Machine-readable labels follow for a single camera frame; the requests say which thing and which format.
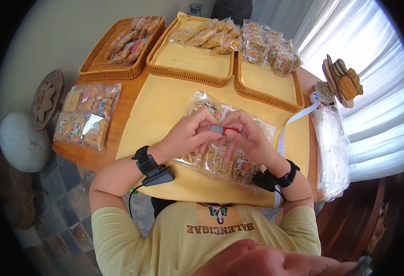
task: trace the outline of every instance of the cable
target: cable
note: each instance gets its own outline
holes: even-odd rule
[[[144,184],[139,185],[138,187],[134,188],[133,191],[130,193],[130,196],[128,197],[128,210],[130,211],[130,217],[133,219],[133,216],[131,215],[131,207],[130,207],[130,200],[131,196],[133,195],[134,191],[136,191],[139,187],[144,186]]]

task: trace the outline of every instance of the barcode sticker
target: barcode sticker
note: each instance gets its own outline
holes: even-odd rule
[[[102,102],[99,104],[98,107],[98,115],[102,116],[102,113],[104,112],[104,107],[107,103],[107,99],[102,100]]]

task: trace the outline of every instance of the stone tile floor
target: stone tile floor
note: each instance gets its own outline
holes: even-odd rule
[[[50,162],[33,175],[37,189],[48,192],[35,198],[35,230],[41,243],[25,249],[43,275],[101,275],[96,262],[89,207],[89,188],[95,174],[54,154]],[[316,214],[323,204],[316,203]],[[150,196],[132,196],[133,219],[145,237],[154,222]],[[279,209],[260,208],[273,220]]]

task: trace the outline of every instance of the wall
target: wall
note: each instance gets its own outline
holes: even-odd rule
[[[15,34],[0,70],[0,121],[15,111],[29,112],[41,80],[53,69],[64,73],[66,89],[101,36],[117,20],[163,15],[169,25],[194,0],[40,0]],[[198,0],[210,17],[215,0]]]

